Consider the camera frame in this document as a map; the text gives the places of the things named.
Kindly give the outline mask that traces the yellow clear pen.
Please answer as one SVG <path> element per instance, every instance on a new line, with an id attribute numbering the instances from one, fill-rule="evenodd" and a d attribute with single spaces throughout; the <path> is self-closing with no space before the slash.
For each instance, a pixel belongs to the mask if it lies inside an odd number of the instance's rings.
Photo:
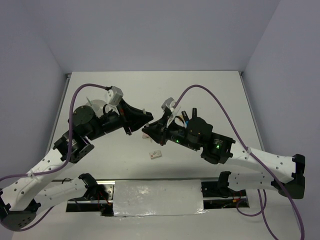
<path id="1" fill-rule="evenodd" d="M 146 111 L 146 109 L 145 108 L 143 108 L 142 109 L 142 112 L 143 112 L 143 114 L 144 114 L 144 118 L 145 118 L 145 120 L 147 120 L 147 117 L 148 117 L 148 115 L 147 115 L 147 111 Z M 149 120 L 145 123 L 145 126 L 146 127 L 149 127 Z"/>

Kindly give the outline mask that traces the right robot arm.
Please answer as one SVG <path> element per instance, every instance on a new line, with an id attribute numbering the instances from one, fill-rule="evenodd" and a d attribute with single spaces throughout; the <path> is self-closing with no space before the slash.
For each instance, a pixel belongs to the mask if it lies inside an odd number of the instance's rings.
<path id="1" fill-rule="evenodd" d="M 193 116 L 186 126 L 163 116 L 145 126 L 142 132 L 164 146 L 172 141 L 188 149 L 201 150 L 200 157 L 213 165 L 234 165 L 254 170 L 254 173 L 222 171 L 217 190 L 223 196 L 243 189 L 274 190 L 284 197 L 302 199 L 305 193 L 305 157 L 301 154 L 281 156 L 243 147 L 238 141 L 213 132 L 213 126 Z"/>

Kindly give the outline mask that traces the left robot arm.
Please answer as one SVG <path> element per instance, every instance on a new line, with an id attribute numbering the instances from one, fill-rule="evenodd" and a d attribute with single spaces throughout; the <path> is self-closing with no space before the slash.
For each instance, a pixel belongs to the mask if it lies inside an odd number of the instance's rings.
<path id="1" fill-rule="evenodd" d="M 85 198 L 107 200 L 109 193 L 89 173 L 49 188 L 62 171 L 77 164 L 94 149 L 91 140 L 120 128 L 131 135 L 153 120 L 153 115 L 121 100 L 116 109 L 97 116 L 89 105 L 78 107 L 72 114 L 72 138 L 65 132 L 25 177 L 0 191 L 0 222 L 15 232 L 25 231 L 36 216 L 64 201 Z"/>

